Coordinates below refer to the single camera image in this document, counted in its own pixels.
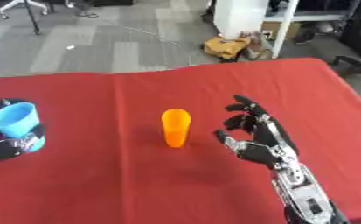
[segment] red tablecloth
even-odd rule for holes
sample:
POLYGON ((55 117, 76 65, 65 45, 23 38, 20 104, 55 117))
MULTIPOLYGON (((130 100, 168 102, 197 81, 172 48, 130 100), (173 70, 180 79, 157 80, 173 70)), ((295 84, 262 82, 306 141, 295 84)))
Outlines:
POLYGON ((361 221, 361 99, 321 61, 287 59, 0 78, 0 98, 36 102, 47 125, 42 150, 0 162, 0 224, 283 223, 266 167, 212 135, 233 94, 276 116, 328 195, 361 221), (161 133, 170 108, 192 115, 180 150, 161 133))

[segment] box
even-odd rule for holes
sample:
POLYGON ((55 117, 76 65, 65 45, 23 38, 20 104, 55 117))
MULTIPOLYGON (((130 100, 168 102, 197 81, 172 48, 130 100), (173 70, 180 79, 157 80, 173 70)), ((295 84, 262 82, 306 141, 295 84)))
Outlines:
MULTIPOLYGON (((274 40, 278 35, 280 30, 281 22, 264 22, 261 26, 261 32, 265 35, 266 39, 274 40)), ((286 40, 294 39, 297 36, 298 30, 300 30, 301 24, 298 22, 293 22, 288 28, 288 33, 286 34, 286 40)))

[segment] floor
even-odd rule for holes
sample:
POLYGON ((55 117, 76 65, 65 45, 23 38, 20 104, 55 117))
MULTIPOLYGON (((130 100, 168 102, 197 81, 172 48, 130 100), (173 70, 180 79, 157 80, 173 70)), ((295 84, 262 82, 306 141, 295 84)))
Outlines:
MULTIPOLYGON (((134 6, 92 8, 98 18, 75 17, 57 5, 40 17, 41 35, 33 34, 24 7, 0 17, 0 75, 67 72, 132 73, 217 63, 199 46, 216 34, 201 21, 207 0, 137 0, 134 6)), ((288 42, 282 58, 313 57, 327 62, 356 55, 330 36, 305 45, 288 42)), ((342 71, 347 66, 337 68, 342 71)), ((361 94, 361 75, 346 79, 361 94)))

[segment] blue bowl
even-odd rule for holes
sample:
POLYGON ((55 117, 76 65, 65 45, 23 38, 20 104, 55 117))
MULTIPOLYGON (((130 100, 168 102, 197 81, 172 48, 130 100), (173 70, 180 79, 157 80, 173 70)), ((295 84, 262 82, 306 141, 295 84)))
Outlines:
MULTIPOLYGON (((31 102, 19 102, 0 109, 0 132, 7 137, 24 137, 39 123, 38 111, 31 102)), ((44 143, 42 137, 29 151, 40 149, 44 143)))

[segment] cable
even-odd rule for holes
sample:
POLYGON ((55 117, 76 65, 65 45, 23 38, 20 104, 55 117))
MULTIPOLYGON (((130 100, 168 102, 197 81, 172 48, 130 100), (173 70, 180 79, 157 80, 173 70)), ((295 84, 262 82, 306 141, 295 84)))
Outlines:
POLYGON ((156 33, 153 33, 153 32, 142 31, 142 30, 139 30, 139 29, 136 29, 136 28, 133 28, 133 27, 128 27, 128 26, 119 25, 119 24, 113 24, 112 21, 110 21, 108 19, 105 19, 105 18, 103 18, 102 20, 108 22, 109 24, 111 24, 113 26, 121 27, 122 29, 130 30, 130 31, 134 31, 134 32, 140 32, 140 33, 144 33, 144 34, 149 34, 149 35, 151 35, 153 37, 156 37, 161 43, 172 44, 172 45, 174 45, 175 47, 177 47, 178 49, 180 49, 183 52, 185 58, 187 59, 187 64, 188 64, 187 66, 188 67, 191 67, 191 66, 194 65, 192 63, 192 55, 190 53, 187 53, 183 46, 181 46, 180 44, 178 44, 178 43, 176 43, 174 41, 170 41, 170 40, 168 40, 166 38, 161 37, 159 34, 156 34, 156 33))

